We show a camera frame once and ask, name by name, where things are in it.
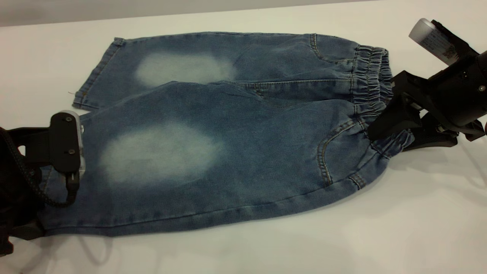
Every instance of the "seam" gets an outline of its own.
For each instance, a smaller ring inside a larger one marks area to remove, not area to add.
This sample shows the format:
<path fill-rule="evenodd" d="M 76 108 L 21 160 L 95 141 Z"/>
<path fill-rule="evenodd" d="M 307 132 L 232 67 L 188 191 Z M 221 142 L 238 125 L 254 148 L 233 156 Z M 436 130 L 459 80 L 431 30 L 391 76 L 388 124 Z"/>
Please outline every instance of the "seam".
<path fill-rule="evenodd" d="M 315 52 L 316 54 L 316 57 L 318 57 L 318 59 L 321 59 L 321 60 L 325 60 L 325 56 L 323 56 L 319 50 L 318 50 L 318 45 L 317 45 L 317 35 L 316 33 L 312 33 L 309 37 L 309 40 L 310 40 L 310 44 L 311 44 L 311 48 L 313 49 L 313 51 Z"/>
<path fill-rule="evenodd" d="M 96 80 L 98 79 L 98 77 L 101 75 L 101 73 L 103 72 L 103 70 L 105 69 L 105 67 L 110 63 L 110 61 L 112 60 L 112 58 L 115 56 L 115 54 L 118 52 L 118 50 L 120 49 L 120 45 L 117 45 L 116 46 L 117 49 L 115 49 L 115 51 L 108 57 L 108 60 L 105 62 L 105 64 L 103 64 L 103 67 L 100 68 L 100 72 L 96 74 L 96 77 L 90 81 L 90 85 L 86 88 L 86 91 L 83 91 L 81 94 L 82 96 L 80 97 L 80 100 L 79 100 L 79 104 L 83 104 L 83 100 L 86 98 L 86 96 L 88 95 L 88 92 L 91 90 L 91 88 L 93 87 L 94 83 L 96 82 Z"/>
<path fill-rule="evenodd" d="M 261 206 L 271 205 L 271 204 L 275 204 L 275 203 L 278 203 L 278 202 L 290 200 L 290 199 L 293 199 L 293 198 L 296 198 L 296 197 L 299 197 L 299 196 L 309 195 L 309 194 L 312 194 L 314 192 L 321 191 L 323 189 L 324 188 L 321 187 L 321 188 L 318 188 L 316 190 L 312 190 L 312 191 L 309 191 L 309 192 L 306 192 L 306 193 L 303 193 L 303 194 L 294 195 L 294 196 L 287 197 L 287 198 L 284 198 L 284 199 L 281 199 L 281 200 L 276 200 L 276 201 L 272 201 L 272 202 L 268 202 L 268 203 L 263 203 L 263 204 L 258 204 L 258 205 L 244 205 L 244 206 L 238 206 L 238 207 L 232 207 L 232 208 L 225 208 L 225 209 L 218 209 L 218 210 L 201 212 L 201 213 L 194 213 L 194 214 L 182 215 L 182 216 L 178 216 L 178 217 L 158 218 L 158 219 L 154 219 L 154 220 L 150 220 L 150 221 L 130 222 L 130 223 L 126 223 L 126 224 L 112 225 L 112 226 L 79 226 L 79 225 L 67 225 L 67 226 L 63 226 L 63 227 L 56 227 L 56 228 L 53 228 L 53 229 L 50 229 L 50 228 L 46 228 L 46 229 L 47 230 L 50 230 L 50 231 L 53 231 L 53 230 L 56 230 L 56 229 L 64 229 L 64 228 L 71 228 L 71 227 L 77 227 L 77 228 L 79 228 L 79 227 L 81 227 L 81 228 L 115 228 L 115 227 L 130 226 L 130 225 L 141 224 L 141 223 L 149 223 L 149 222 L 156 222 L 156 221 L 163 221 L 163 220 L 172 220 L 172 219 L 179 219 L 179 218 L 185 218 L 185 217 L 192 217 L 192 216 L 198 216 L 198 215 L 204 215 L 204 214 L 210 214 L 210 213 L 216 213 L 216 212 L 222 212 L 222 211 L 230 211 L 230 210 L 236 210 L 236 209 L 243 209 L 243 208 L 257 208 L 257 207 L 261 207 Z"/>
<path fill-rule="evenodd" d="M 328 139 L 323 139 L 320 144 L 318 145 L 317 148 L 317 161 L 318 161 L 318 166 L 321 171 L 321 177 L 323 178 L 323 183 L 326 186 L 330 186 L 332 184 L 332 179 L 330 176 L 330 172 L 328 170 L 328 167 L 326 166 L 325 162 L 325 150 L 328 146 L 328 144 L 338 137 L 342 132 L 352 128 L 356 123 L 353 120 L 347 121 L 341 125 L 339 125 L 333 132 L 335 132 L 334 135 L 332 135 Z"/>
<path fill-rule="evenodd" d="M 265 87 L 275 84 L 292 84 L 292 83 L 307 83 L 307 82 L 331 82 L 331 81 L 349 81 L 349 79 L 310 79 L 310 80 L 289 80 L 289 81 L 271 81 L 271 82 L 251 82 L 251 83 L 241 83 L 234 82 L 236 85 L 244 87 Z"/>
<path fill-rule="evenodd" d="M 399 133 L 395 137 L 389 137 L 389 141 L 386 143 L 386 146 L 384 146 L 384 149 L 383 149 L 382 155 L 384 155 L 384 157 L 387 157 L 388 159 L 390 159 L 392 157 L 392 155 L 388 154 L 387 151 L 389 150 L 389 148 L 391 146 L 393 146 L 395 144 L 401 146 L 402 149 L 404 149 L 403 144 L 402 143 L 399 143 L 400 142 L 400 137 L 401 137 L 401 133 Z"/>
<path fill-rule="evenodd" d="M 189 35 L 232 35 L 232 36 L 250 36 L 250 35 L 261 35 L 261 36 L 274 36 L 274 35 L 288 35 L 288 36 L 299 36 L 300 34 L 283 34 L 283 33 L 233 33 L 233 32 L 193 32 L 193 33 L 179 33 L 179 34 L 169 34 L 169 35 L 158 35 L 154 37 L 141 37 L 141 38 L 133 38 L 133 39 L 126 39 L 125 41 L 130 43 L 137 43 L 137 42 L 144 42 L 153 39 L 160 39 L 160 38 L 170 38 L 174 36 L 189 36 Z"/>
<path fill-rule="evenodd" d="M 371 83 L 370 83 L 370 77 L 369 77 L 369 73 L 370 73 L 370 66 L 371 66 L 371 58 L 372 58 L 372 51 L 369 51 L 369 56 L 367 57 L 367 72 L 365 73 L 365 79 L 367 80 L 367 88 L 369 88 L 371 86 Z M 372 104 L 371 102 L 371 99 L 370 99 L 370 92 L 367 93 L 367 103 L 369 103 L 370 105 Z"/>
<path fill-rule="evenodd" d="M 354 93 L 353 93 L 353 86 L 354 86 L 354 71 L 357 63 L 357 56 L 358 56 L 358 47 L 355 49 L 354 60 L 352 62 L 352 71 L 350 72 L 350 96 L 355 100 Z"/>
<path fill-rule="evenodd" d="M 98 107 L 93 107 L 93 106 L 90 106 L 90 105 L 87 105 L 87 104 L 83 104 L 83 103 L 73 103 L 74 105 L 80 105 L 80 106 L 85 106 L 85 107 L 89 107 L 89 108 L 93 108 L 93 109 L 100 109 Z"/>
<path fill-rule="evenodd" d="M 369 136 L 367 135 L 367 130 L 365 129 L 365 125 L 364 125 L 363 121 L 360 119 L 360 115 L 359 115 L 359 118 L 357 119 L 357 121 L 358 121 L 358 124 L 360 125 L 360 127 L 362 128 L 362 132 L 365 135 L 365 138 L 367 138 L 368 140 L 370 140 L 369 139 Z M 384 151 L 382 152 L 380 149 L 378 149 L 374 145 L 374 141 L 371 141 L 370 140 L 370 147 L 372 147 L 372 149 L 374 149 L 377 153 L 379 153 L 380 155 L 384 156 L 385 158 L 391 159 L 391 157 L 389 155 L 385 154 Z"/>
<path fill-rule="evenodd" d="M 319 52 L 318 34 L 316 34 L 316 33 L 313 33 L 310 35 L 310 45 L 311 45 L 311 48 L 313 49 L 313 52 L 315 53 L 316 57 L 318 58 L 318 60 L 328 62 L 328 63 L 332 63 L 332 64 L 340 64 L 340 63 L 344 63 L 344 62 L 345 63 L 350 62 L 350 59 L 341 59 L 338 61 L 328 60 L 323 54 L 321 54 L 321 52 Z"/>
<path fill-rule="evenodd" d="M 353 182 L 353 183 L 354 183 L 354 184 L 357 186 L 357 188 L 358 188 L 359 190 L 360 190 L 360 189 L 362 189 L 362 188 L 360 187 L 360 184 L 358 184 L 358 183 L 355 181 L 354 176 L 350 176 L 350 177 L 348 177 L 348 179 L 350 179 L 350 181 L 352 181 L 352 182 Z"/>
<path fill-rule="evenodd" d="M 352 181 L 356 181 L 359 185 L 359 189 L 362 189 L 364 186 L 366 186 L 366 183 L 364 179 L 357 173 L 353 174 L 352 176 L 349 177 Z"/>
<path fill-rule="evenodd" d="M 278 109 L 287 109 L 287 108 L 297 104 L 297 103 L 288 103 L 288 104 L 279 105 L 279 104 L 276 104 L 273 100 L 269 100 L 269 98 L 266 97 L 267 94 L 265 94 L 265 92 L 262 92 L 261 87 L 254 87 L 253 90 L 254 90 L 254 94 L 262 99 L 261 103 L 264 103 L 269 107 L 274 107 L 274 108 L 278 108 Z"/>

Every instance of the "elastic waistband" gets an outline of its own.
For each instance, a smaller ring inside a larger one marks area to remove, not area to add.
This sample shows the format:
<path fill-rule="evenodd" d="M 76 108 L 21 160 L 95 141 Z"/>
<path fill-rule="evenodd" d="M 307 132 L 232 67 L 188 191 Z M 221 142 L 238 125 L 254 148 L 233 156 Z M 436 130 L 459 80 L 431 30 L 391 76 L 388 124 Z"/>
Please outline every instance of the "elastic waistband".
<path fill-rule="evenodd" d="M 352 102 L 367 138 L 367 128 L 393 97 L 391 79 L 389 52 L 386 49 L 370 46 L 357 47 L 352 70 Z M 373 141 L 371 145 L 384 156 L 392 157 L 413 141 L 413 135 L 404 130 L 387 138 Z"/>

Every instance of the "denim pants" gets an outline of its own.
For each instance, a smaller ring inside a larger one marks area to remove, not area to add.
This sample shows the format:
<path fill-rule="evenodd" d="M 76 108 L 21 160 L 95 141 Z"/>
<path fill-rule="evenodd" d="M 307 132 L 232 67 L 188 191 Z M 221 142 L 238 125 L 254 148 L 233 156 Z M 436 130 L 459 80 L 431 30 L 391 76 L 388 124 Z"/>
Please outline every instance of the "denim pants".
<path fill-rule="evenodd" d="M 49 235 L 184 231 L 304 212 L 365 187 L 413 141 L 370 141 L 385 49 L 306 34 L 116 38 L 76 93 L 86 173 Z M 49 196 L 65 197 L 45 170 Z"/>

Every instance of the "pant leg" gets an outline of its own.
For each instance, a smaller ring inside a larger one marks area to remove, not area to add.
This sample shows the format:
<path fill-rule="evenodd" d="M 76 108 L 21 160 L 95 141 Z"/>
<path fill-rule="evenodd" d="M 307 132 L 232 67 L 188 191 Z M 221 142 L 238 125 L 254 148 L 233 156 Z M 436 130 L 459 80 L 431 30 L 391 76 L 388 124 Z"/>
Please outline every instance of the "pant leg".
<path fill-rule="evenodd" d="M 323 79 L 332 73 L 336 79 L 349 79 L 350 70 L 337 68 L 353 60 L 357 46 L 316 34 L 192 33 L 116 38 L 76 93 L 73 106 L 97 110 L 171 81 L 265 83 Z"/>

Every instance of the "white table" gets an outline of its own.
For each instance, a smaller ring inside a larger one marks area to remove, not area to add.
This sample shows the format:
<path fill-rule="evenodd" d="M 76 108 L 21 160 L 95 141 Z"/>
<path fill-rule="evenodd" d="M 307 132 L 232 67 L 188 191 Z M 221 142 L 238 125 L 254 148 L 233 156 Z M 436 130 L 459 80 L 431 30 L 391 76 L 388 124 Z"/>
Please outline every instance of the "white table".
<path fill-rule="evenodd" d="M 0 125 L 48 126 L 113 37 L 321 33 L 390 50 L 394 74 L 446 66 L 408 38 L 442 22 L 487 49 L 476 0 L 384 0 L 0 28 Z M 184 233 L 14 239 L 0 273 L 487 273 L 487 137 L 394 157 L 372 185 L 308 213 Z"/>

